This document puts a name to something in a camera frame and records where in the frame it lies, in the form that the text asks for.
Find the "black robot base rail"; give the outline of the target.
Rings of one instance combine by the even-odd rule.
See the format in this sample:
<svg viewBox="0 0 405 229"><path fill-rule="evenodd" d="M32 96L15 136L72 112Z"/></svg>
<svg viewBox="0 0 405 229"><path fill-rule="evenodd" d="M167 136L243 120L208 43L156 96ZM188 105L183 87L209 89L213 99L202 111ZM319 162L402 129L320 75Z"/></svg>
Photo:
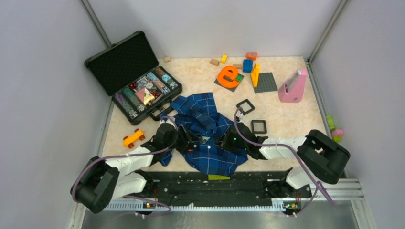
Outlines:
<svg viewBox="0 0 405 229"><path fill-rule="evenodd" d="M287 185L286 172L236 172L230 179L211 180L199 172L145 172L143 200L116 199L107 210L166 211L285 211L312 197L310 185L295 190Z"/></svg>

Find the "blue plaid shirt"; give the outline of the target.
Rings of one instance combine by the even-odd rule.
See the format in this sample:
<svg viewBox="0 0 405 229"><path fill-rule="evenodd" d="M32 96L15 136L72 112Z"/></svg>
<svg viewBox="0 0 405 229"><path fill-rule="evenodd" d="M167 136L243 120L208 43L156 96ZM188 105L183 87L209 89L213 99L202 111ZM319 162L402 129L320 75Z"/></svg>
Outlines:
<svg viewBox="0 0 405 229"><path fill-rule="evenodd" d="M191 167L207 175L230 177L248 160L246 150L228 151L214 145L234 123L217 111L212 93L178 96L171 107L177 112L174 116L177 127L184 126L195 135L210 137L205 144L198 143L194 151L182 154Z"/></svg>

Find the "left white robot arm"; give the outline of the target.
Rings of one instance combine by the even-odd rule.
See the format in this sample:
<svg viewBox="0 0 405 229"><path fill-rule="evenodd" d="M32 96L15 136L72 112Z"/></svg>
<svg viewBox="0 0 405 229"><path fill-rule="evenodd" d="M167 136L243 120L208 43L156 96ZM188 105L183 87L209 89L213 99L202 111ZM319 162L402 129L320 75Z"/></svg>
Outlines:
<svg viewBox="0 0 405 229"><path fill-rule="evenodd" d="M193 150L200 140L184 126L176 127L164 121L149 141L129 153L91 158L72 185L72 199L99 213L111 201L130 194L148 197L153 192L153 184L142 169L159 162L173 149Z"/></svg>

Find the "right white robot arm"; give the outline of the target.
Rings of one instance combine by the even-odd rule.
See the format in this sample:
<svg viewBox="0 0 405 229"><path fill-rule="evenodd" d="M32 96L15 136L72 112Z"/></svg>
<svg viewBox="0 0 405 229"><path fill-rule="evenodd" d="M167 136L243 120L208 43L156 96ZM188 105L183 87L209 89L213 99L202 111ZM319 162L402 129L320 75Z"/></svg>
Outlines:
<svg viewBox="0 0 405 229"><path fill-rule="evenodd" d="M242 122L228 128L216 144L231 152L243 150L253 159L296 159L298 167L290 168L280 183L280 191L294 196L300 188L319 181L337 184L351 157L347 149L319 130L295 138L256 136Z"/></svg>

